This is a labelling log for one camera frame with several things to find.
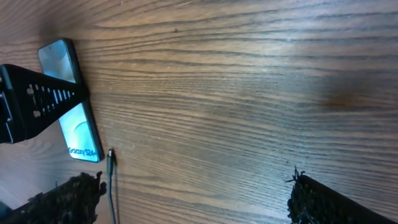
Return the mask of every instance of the black cable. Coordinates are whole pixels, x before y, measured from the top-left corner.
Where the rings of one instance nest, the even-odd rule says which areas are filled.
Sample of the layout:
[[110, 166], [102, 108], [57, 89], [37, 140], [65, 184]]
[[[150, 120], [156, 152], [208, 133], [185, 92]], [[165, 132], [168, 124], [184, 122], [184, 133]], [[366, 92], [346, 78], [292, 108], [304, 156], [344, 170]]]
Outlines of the black cable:
[[109, 150], [107, 163], [108, 163], [108, 166], [107, 166], [107, 170], [108, 170], [107, 194], [108, 194], [108, 200], [109, 200], [109, 208], [111, 209], [112, 224], [116, 224], [116, 216], [114, 213], [113, 200], [112, 200], [112, 174], [113, 174], [113, 165], [114, 165], [114, 152], [112, 149]]

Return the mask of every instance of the wooden table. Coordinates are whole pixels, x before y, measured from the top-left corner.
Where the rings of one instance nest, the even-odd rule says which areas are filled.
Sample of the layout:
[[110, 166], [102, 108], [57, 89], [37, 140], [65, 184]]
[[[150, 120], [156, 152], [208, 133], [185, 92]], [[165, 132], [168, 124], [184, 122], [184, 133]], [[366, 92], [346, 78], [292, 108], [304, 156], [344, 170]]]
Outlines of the wooden table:
[[[4, 0], [0, 62], [75, 40], [121, 223], [290, 223], [294, 165], [398, 221], [398, 1]], [[105, 162], [0, 145], [16, 208]], [[109, 223], [106, 197], [99, 220]]]

